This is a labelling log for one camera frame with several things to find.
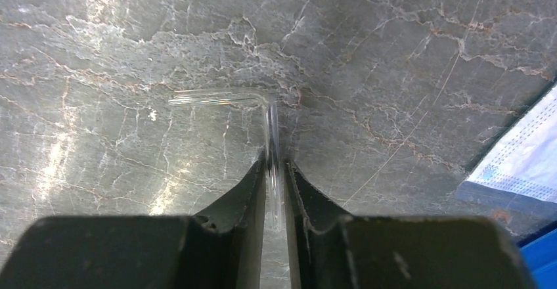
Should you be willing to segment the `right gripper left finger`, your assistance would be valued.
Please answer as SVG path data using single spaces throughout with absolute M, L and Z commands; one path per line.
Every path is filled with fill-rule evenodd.
M 2 288 L 258 288 L 267 166 L 194 215 L 51 216 L 22 235 Z

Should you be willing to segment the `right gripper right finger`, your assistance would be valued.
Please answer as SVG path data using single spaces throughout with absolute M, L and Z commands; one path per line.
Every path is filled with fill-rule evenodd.
M 479 216 L 354 215 L 283 163 L 293 288 L 534 288 L 518 247 Z

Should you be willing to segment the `bent glass tube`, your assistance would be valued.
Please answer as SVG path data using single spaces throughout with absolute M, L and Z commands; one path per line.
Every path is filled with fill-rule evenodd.
M 235 87 L 176 91 L 168 100 L 170 106 L 213 106 L 250 102 L 259 104 L 262 109 L 271 224 L 274 229 L 281 230 L 283 226 L 282 167 L 280 166 L 279 117 L 274 98 L 259 89 Z

